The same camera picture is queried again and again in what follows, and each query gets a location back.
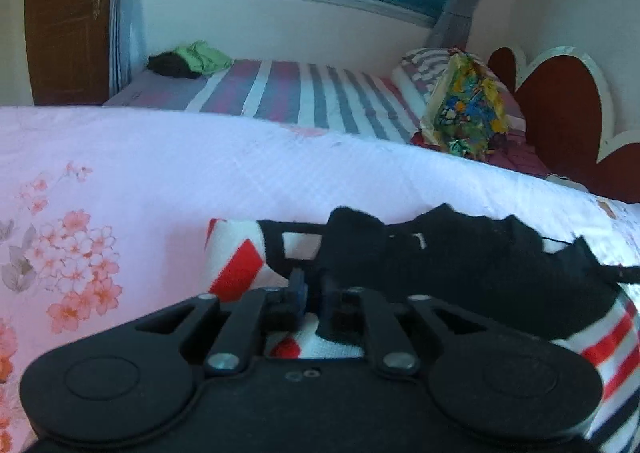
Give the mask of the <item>pink floral bed sheet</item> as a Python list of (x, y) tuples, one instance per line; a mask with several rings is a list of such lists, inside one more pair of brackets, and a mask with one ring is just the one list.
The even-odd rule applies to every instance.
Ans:
[(26, 367), (70, 341), (207, 291), (221, 221), (389, 224), (440, 204), (518, 217), (549, 248), (583, 237), (637, 265), (639, 208), (380, 139), (246, 117), (140, 109), (1, 111), (1, 447), (32, 429)]

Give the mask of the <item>red heart-shaped headboard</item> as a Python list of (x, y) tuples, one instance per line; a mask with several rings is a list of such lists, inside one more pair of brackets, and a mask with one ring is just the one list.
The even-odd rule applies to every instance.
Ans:
[(527, 142), (555, 175), (591, 193), (639, 201), (639, 132), (616, 132), (614, 102), (597, 63), (575, 47), (555, 47), (527, 61), (500, 47), (488, 66), (518, 102)]

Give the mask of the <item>striped purple white bed sheet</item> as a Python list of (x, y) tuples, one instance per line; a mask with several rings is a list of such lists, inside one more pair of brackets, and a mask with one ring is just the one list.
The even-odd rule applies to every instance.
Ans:
[(245, 116), (400, 143), (419, 126), (388, 78), (286, 61), (239, 59), (195, 80), (146, 70), (105, 104)]

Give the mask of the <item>green cloth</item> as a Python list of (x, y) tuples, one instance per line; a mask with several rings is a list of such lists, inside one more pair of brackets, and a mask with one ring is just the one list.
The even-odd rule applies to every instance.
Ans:
[(198, 40), (190, 45), (178, 46), (174, 53), (186, 62), (191, 72), (204, 76), (212, 76), (228, 70), (233, 63), (229, 56), (209, 46), (204, 40)]

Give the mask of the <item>red black white striped sweater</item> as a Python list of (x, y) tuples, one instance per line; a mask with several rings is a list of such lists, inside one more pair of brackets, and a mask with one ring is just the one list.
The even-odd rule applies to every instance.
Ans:
[(325, 286), (370, 288), (393, 303), (434, 297), (582, 355), (604, 388), (589, 442), (602, 452), (638, 450), (639, 306), (628, 287), (639, 270), (605, 265), (581, 237), (557, 241), (513, 216), (448, 205), (398, 225), (341, 207), (323, 225), (214, 219), (205, 255), (206, 286), (227, 303), (305, 274), (309, 305), (293, 332), (268, 339), (271, 357), (361, 355), (354, 335), (331, 323)]

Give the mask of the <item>maroon blanket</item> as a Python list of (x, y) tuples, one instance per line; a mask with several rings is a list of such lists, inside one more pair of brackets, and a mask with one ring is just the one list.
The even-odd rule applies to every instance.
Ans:
[(421, 132), (416, 132), (411, 137), (410, 143), (423, 149), (469, 158), (469, 160), (541, 179), (552, 175), (548, 167), (538, 158), (535, 149), (526, 142), (524, 132), (517, 130), (495, 134), (487, 142), (482, 143), (451, 139), (444, 144), (428, 142)]

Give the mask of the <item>brown wooden door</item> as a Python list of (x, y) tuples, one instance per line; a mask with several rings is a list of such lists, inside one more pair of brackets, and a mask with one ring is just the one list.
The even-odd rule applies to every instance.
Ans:
[(108, 97), (110, 0), (25, 0), (25, 42), (37, 106), (93, 106)]

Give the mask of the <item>colourful patterned pillow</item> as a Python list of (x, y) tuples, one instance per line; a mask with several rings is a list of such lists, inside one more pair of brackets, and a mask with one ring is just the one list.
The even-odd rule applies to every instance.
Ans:
[(498, 80), (470, 54), (454, 49), (420, 119), (425, 143), (485, 161), (504, 146), (508, 115)]

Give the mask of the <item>black cloth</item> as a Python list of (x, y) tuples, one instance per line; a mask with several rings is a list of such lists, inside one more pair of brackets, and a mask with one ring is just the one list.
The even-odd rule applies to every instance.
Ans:
[(165, 77), (197, 80), (201, 76), (200, 72), (193, 71), (190, 68), (189, 63), (183, 57), (171, 51), (149, 56), (146, 68), (157, 75)]

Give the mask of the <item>striped pillow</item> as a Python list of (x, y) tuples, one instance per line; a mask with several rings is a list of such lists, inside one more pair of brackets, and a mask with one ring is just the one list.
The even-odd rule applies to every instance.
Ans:
[[(509, 127), (525, 132), (524, 115), (506, 85), (476, 54), (472, 54), (472, 58), (495, 80), (506, 108)], [(448, 49), (418, 48), (407, 52), (393, 70), (392, 82), (416, 117), (420, 118), (425, 113), (426, 103), (440, 76), (445, 72), (449, 59), (450, 51)]]

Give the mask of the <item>grey curtain left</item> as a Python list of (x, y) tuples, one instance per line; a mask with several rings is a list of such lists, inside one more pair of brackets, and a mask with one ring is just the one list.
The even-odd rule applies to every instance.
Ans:
[(148, 58), (142, 0), (110, 0), (108, 91), (114, 96), (141, 71)]

